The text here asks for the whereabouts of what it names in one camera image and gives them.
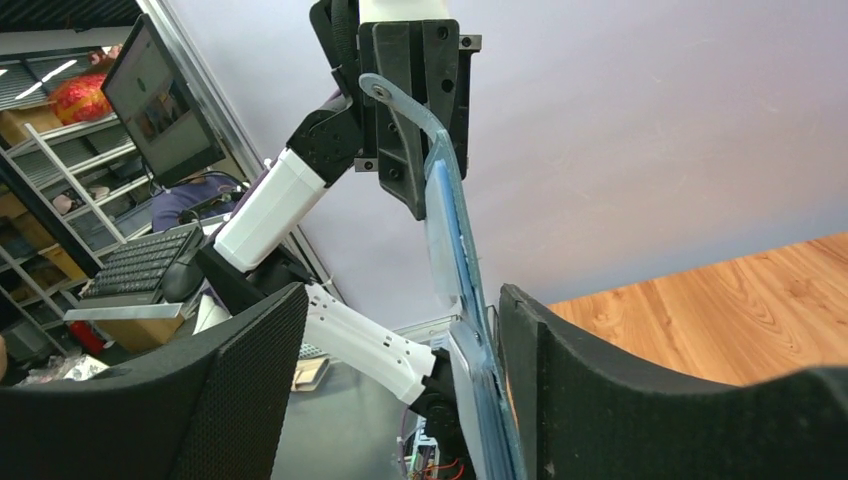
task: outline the black keyboard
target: black keyboard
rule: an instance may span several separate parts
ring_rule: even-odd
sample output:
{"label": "black keyboard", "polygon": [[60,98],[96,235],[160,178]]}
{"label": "black keyboard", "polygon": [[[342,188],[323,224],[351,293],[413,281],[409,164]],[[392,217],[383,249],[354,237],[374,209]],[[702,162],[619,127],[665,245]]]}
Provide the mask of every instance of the black keyboard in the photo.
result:
{"label": "black keyboard", "polygon": [[202,239],[203,231],[192,225],[122,245],[108,257],[92,285],[83,293],[79,308],[158,303],[162,298],[162,277],[168,267]]}

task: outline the bolt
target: bolt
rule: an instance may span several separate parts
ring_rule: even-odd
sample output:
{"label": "bolt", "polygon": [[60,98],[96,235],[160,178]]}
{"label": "bolt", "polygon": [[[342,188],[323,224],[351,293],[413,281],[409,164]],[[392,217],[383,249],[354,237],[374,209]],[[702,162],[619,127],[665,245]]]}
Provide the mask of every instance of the bolt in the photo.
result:
{"label": "bolt", "polygon": [[392,94],[389,93],[388,90],[383,88],[382,85],[374,85],[373,87],[371,87],[371,90],[373,90],[374,95],[377,95],[377,98],[379,98],[381,100],[388,100],[388,99],[392,98]]}

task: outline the wood grain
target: wood grain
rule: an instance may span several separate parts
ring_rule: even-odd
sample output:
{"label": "wood grain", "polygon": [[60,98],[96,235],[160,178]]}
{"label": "wood grain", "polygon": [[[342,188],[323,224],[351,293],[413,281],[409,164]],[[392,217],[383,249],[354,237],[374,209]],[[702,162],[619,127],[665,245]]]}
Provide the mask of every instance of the wood grain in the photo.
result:
{"label": "wood grain", "polygon": [[550,308],[635,355],[719,382],[848,364],[848,233]]}

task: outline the corrugated ceiling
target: corrugated ceiling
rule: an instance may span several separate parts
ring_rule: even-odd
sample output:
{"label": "corrugated ceiling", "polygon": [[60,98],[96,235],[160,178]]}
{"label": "corrugated ceiling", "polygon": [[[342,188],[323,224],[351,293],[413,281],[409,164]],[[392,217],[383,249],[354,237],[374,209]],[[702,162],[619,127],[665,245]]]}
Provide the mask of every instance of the corrugated ceiling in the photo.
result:
{"label": "corrugated ceiling", "polygon": [[129,27],[135,0],[0,0],[0,33]]}

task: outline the monitor screen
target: monitor screen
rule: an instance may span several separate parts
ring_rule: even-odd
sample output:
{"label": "monitor screen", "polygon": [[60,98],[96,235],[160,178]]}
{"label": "monitor screen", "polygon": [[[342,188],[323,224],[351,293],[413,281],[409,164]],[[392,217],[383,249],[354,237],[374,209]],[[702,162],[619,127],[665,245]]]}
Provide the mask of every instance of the monitor screen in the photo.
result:
{"label": "monitor screen", "polygon": [[156,180],[169,186],[224,158],[197,102],[146,16],[103,83]]}

